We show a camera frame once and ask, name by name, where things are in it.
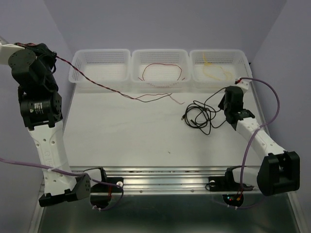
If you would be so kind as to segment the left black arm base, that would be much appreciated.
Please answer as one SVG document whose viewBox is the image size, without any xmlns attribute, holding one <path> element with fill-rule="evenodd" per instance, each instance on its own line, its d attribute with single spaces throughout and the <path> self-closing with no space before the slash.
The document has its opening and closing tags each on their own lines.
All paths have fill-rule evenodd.
<svg viewBox="0 0 311 233">
<path fill-rule="evenodd" d="M 90 176 L 90 204 L 99 212 L 115 209 L 124 195 L 123 177 L 108 177 L 103 167 L 84 170 Z"/>
</svg>

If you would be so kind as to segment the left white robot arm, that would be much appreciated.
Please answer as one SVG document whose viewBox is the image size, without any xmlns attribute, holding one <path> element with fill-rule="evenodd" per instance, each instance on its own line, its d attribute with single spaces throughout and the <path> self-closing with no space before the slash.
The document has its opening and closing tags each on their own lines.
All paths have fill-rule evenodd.
<svg viewBox="0 0 311 233">
<path fill-rule="evenodd" d="M 54 78 L 57 54 L 41 43 L 0 46 L 0 63 L 11 69 L 18 83 L 20 113 L 38 151 L 40 163 L 16 162 L 12 165 L 40 168 L 44 176 L 41 207 L 82 200 L 90 196 L 88 174 L 72 173 L 63 140 L 62 98 Z"/>
</svg>

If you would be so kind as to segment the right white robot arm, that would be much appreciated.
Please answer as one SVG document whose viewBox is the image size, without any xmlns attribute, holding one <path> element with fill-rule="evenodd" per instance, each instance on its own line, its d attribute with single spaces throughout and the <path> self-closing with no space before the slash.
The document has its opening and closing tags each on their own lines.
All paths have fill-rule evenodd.
<svg viewBox="0 0 311 233">
<path fill-rule="evenodd" d="M 261 159 L 260 168 L 230 167 L 224 176 L 228 189 L 240 186 L 243 191 L 258 188 L 264 196 L 296 191 L 300 188 L 300 157 L 279 146 L 259 125 L 254 114 L 243 107 L 244 91 L 238 86 L 228 86 L 218 105 L 226 121 L 247 142 L 244 157 L 249 149 Z"/>
</svg>

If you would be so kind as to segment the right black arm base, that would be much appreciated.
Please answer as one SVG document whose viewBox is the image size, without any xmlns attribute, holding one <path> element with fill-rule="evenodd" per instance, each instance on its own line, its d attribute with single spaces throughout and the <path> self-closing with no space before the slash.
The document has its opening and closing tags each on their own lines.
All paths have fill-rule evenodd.
<svg viewBox="0 0 311 233">
<path fill-rule="evenodd" d="M 254 187 L 248 184 L 243 184 L 241 186 L 240 182 L 235 182 L 233 172 L 238 168 L 241 168 L 241 166 L 227 168 L 223 176 L 210 176 L 208 178 L 208 183 L 205 185 L 205 189 L 210 192 L 236 192 L 236 194 L 222 194 L 223 203 L 214 199 L 213 201 L 230 209 L 246 210 L 253 208 L 256 204 L 243 206 L 243 192 L 246 191 L 247 188 L 250 188 L 252 191 Z"/>
</svg>

